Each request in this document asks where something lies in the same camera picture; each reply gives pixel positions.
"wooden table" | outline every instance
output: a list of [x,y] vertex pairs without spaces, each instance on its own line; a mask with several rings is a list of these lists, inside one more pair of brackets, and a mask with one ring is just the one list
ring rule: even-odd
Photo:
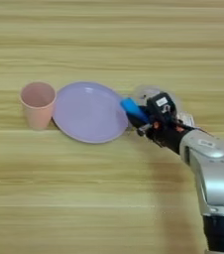
[[158,85],[224,138],[224,0],[0,0],[0,254],[203,253],[190,169],[134,133],[29,130],[34,80]]

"plastic cup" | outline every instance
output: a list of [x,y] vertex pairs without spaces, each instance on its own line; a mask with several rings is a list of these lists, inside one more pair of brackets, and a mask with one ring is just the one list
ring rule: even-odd
[[54,113],[54,88],[48,83],[29,83],[22,89],[20,99],[29,126],[34,130],[45,130]]

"blue object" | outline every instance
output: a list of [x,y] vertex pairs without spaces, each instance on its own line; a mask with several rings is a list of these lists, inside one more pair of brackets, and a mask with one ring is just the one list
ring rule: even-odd
[[126,113],[134,115],[144,121],[145,123],[149,123],[149,119],[147,115],[140,109],[138,104],[132,98],[125,98],[121,101],[121,106],[124,108]]

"lavender plate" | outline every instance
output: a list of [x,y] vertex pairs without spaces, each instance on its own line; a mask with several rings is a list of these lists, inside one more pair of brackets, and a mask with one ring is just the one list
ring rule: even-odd
[[54,122],[66,135],[86,143],[105,143],[123,134],[128,119],[122,97],[95,82],[76,82],[57,93]]

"wood grain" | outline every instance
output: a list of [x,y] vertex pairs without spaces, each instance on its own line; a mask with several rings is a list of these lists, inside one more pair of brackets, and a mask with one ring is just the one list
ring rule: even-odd
[[29,130],[33,80],[157,85],[224,138],[224,1],[0,0],[0,254],[203,253],[190,169],[134,133]]

